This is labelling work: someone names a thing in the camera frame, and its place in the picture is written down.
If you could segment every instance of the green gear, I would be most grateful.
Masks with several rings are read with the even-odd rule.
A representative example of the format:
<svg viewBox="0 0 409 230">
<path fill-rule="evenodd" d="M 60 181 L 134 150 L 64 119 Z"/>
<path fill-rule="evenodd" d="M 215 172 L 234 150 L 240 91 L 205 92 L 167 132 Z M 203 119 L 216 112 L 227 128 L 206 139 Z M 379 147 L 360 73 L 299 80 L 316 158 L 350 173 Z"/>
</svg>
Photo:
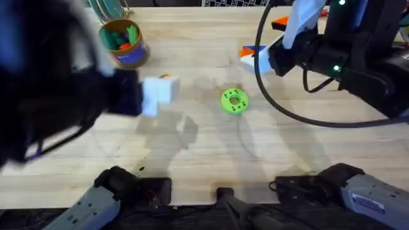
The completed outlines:
<svg viewBox="0 0 409 230">
<path fill-rule="evenodd" d="M 233 105 L 230 98 L 236 98 L 238 103 Z M 239 114 L 249 106 L 249 97 L 241 89 L 231 88 L 226 90 L 221 98 L 223 108 L 233 114 Z"/>
</svg>

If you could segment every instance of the orange object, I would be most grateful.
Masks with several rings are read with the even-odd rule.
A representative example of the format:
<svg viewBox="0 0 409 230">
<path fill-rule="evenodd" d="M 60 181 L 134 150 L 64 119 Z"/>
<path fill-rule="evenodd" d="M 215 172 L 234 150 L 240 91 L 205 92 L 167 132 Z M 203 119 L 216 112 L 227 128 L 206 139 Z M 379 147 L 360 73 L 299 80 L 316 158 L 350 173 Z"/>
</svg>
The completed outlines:
<svg viewBox="0 0 409 230">
<path fill-rule="evenodd" d="M 243 47 L 242 51 L 240 52 L 240 57 L 242 58 L 242 57 L 250 55 L 250 54 L 254 54 L 254 50 L 249 49 L 247 47 Z"/>
<path fill-rule="evenodd" d="M 120 46 L 120 50 L 124 50 L 124 49 L 127 49 L 127 48 L 129 48 L 129 47 L 130 47 L 130 44 L 129 44 L 129 43 L 125 43 L 125 44 L 123 44 L 123 45 Z"/>
<path fill-rule="evenodd" d="M 161 76 L 159 76 L 160 79 L 164 79 L 165 77 L 170 77 L 170 75 L 165 73 L 165 74 L 162 74 Z"/>
<path fill-rule="evenodd" d="M 273 22 L 287 26 L 288 18 L 289 16 L 285 16 L 279 19 L 275 19 Z"/>
<path fill-rule="evenodd" d="M 320 14 L 320 17 L 327 17 L 327 16 L 328 16 L 327 10 L 323 10 Z M 289 19 L 289 16 L 285 16 L 279 19 L 275 19 L 273 22 L 287 26 L 288 19 Z"/>
</svg>

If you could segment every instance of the label sticker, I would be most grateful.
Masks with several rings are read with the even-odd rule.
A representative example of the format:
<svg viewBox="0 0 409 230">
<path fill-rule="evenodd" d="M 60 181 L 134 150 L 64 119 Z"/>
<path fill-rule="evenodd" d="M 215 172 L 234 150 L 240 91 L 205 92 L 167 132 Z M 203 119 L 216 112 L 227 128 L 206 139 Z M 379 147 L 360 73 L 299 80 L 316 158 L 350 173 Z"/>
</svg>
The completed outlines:
<svg viewBox="0 0 409 230">
<path fill-rule="evenodd" d="M 357 194 L 352 194 L 352 200 L 355 204 L 359 204 L 365 206 L 366 208 L 371 208 L 378 213 L 385 214 L 385 207 L 379 202 L 373 201 L 369 198 Z"/>
</svg>

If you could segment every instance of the wooden table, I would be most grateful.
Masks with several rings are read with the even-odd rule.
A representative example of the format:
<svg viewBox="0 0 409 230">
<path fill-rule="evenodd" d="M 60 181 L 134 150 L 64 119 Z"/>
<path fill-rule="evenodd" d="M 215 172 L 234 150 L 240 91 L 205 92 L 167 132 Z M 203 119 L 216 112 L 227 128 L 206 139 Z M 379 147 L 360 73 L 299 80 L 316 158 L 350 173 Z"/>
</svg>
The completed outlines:
<svg viewBox="0 0 409 230">
<path fill-rule="evenodd" d="M 243 45 L 254 43 L 262 8 L 134 11 L 151 49 L 141 76 L 179 76 L 179 99 L 162 106 L 157 118 L 103 115 L 86 135 L 49 156 L 24 168 L 8 165 L 0 176 L 0 209 L 71 206 L 114 165 L 143 177 L 171 177 L 173 204 L 211 203 L 217 187 L 233 187 L 249 202 L 274 202 L 268 182 L 277 175 L 315 173 L 338 162 L 409 190 L 408 125 L 320 128 L 287 118 L 267 103 L 238 57 Z M 273 9 L 269 21 L 288 13 L 289 8 Z M 277 35 L 266 25 L 263 43 Z M 310 76 L 311 85 L 323 80 Z M 358 98 L 337 92 L 336 85 L 305 93 L 299 69 L 284 78 L 270 72 L 265 84 L 278 102 L 310 118 L 383 117 Z M 237 85 L 250 99 L 241 116 L 220 106 L 221 91 Z"/>
</svg>

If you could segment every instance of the white block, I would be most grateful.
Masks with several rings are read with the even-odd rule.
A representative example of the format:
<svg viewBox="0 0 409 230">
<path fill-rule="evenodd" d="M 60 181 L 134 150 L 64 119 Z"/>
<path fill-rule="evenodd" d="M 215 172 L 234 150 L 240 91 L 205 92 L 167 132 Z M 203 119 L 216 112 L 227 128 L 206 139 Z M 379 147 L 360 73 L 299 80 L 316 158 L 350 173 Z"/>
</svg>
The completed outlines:
<svg viewBox="0 0 409 230">
<path fill-rule="evenodd" d="M 180 81 L 178 77 L 164 77 L 159 79 L 159 89 L 157 91 L 158 103 L 162 105 L 169 105 L 179 95 Z"/>
<path fill-rule="evenodd" d="M 154 77 L 145 78 L 142 82 L 143 101 L 142 115 L 157 116 L 158 115 L 158 97 L 157 90 L 160 85 L 159 79 Z"/>
<path fill-rule="evenodd" d="M 279 37 L 277 37 L 270 45 L 266 46 L 264 49 L 262 49 L 261 51 L 259 51 L 259 57 L 258 57 L 258 66 L 260 69 L 260 73 L 266 73 L 270 70 L 272 70 L 273 68 L 270 65 L 270 55 L 268 54 L 268 49 L 274 45 L 276 42 L 278 42 L 281 37 L 283 36 L 280 35 Z M 240 61 L 243 64 L 243 67 L 245 70 L 247 70 L 248 72 L 254 73 L 254 56 L 253 54 L 251 55 L 247 55 L 244 56 L 242 58 L 240 58 Z"/>
</svg>

